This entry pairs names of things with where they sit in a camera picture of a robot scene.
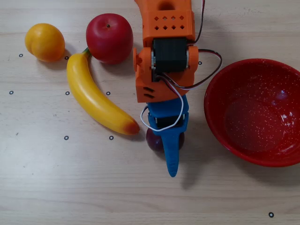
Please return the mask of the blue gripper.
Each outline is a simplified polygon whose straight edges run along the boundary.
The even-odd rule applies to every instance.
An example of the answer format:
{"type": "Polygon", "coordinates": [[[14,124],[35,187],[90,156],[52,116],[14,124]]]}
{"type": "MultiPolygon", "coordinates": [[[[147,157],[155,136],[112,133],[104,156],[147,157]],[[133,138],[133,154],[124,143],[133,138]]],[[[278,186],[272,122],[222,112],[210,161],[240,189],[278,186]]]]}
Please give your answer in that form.
{"type": "MultiPolygon", "coordinates": [[[[154,131],[154,134],[162,134],[162,142],[165,153],[167,170],[171,177],[175,177],[179,167],[179,151],[183,146],[183,133],[187,129],[189,118],[189,105],[186,95],[182,96],[183,111],[175,126],[164,131],[154,131]]],[[[181,112],[182,103],[179,98],[148,103],[148,121],[155,130],[160,130],[172,125],[181,112]]]]}

